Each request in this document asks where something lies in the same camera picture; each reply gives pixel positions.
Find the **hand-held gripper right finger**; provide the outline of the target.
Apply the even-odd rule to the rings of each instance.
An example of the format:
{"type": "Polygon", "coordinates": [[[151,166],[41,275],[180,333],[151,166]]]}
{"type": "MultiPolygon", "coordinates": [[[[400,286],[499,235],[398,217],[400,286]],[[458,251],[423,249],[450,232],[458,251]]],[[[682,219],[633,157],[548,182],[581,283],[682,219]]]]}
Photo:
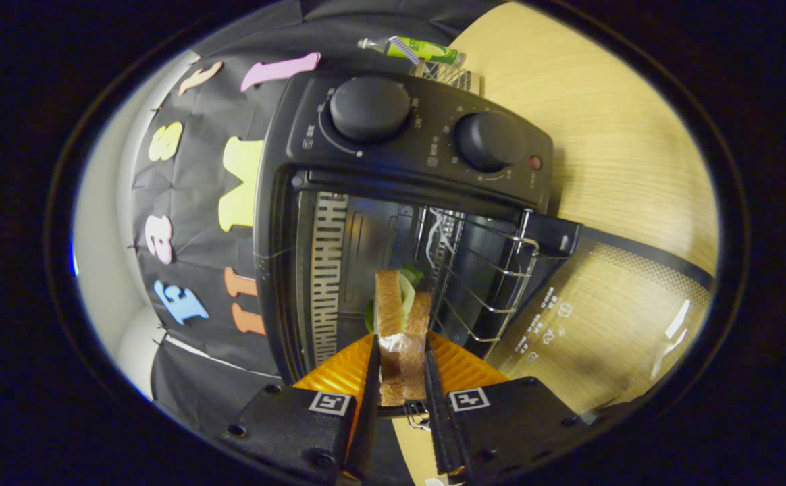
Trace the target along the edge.
{"type": "Polygon", "coordinates": [[[515,482],[592,433],[539,379],[509,379],[434,332],[425,384],[436,466],[452,482],[515,482]]]}

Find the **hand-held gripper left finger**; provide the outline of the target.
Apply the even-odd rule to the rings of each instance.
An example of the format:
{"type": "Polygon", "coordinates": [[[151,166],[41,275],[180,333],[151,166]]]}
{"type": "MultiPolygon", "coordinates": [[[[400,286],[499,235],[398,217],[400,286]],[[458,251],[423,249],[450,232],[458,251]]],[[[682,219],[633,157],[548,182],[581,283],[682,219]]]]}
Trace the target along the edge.
{"type": "Polygon", "coordinates": [[[368,334],[291,387],[266,385],[221,440],[291,483],[360,482],[371,474],[379,386],[378,339],[368,334]]]}

